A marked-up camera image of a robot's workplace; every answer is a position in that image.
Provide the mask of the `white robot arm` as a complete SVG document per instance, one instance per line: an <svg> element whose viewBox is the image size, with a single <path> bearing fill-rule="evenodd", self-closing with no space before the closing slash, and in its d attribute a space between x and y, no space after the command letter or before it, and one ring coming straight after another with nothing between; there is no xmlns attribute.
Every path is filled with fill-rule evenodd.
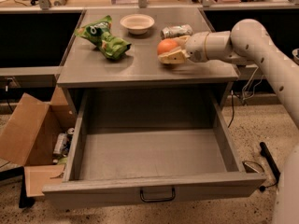
<svg viewBox="0 0 299 224"><path fill-rule="evenodd" d="M157 46L160 63L255 63L299 128L299 66L276 47L256 20L239 21L232 30L201 32L172 38ZM278 180L272 224L299 224L299 146L284 162Z"/></svg>

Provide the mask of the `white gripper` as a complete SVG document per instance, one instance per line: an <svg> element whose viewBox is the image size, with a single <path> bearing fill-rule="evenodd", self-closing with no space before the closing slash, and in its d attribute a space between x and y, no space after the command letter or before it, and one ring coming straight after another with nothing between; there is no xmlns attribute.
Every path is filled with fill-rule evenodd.
<svg viewBox="0 0 299 224"><path fill-rule="evenodd" d="M163 64L181 64L188 59L195 63L202 63L207 61L206 57L206 37L208 32L196 33L192 36L182 35L175 37L174 40L180 45L168 52L160 54L158 60Z"/></svg>

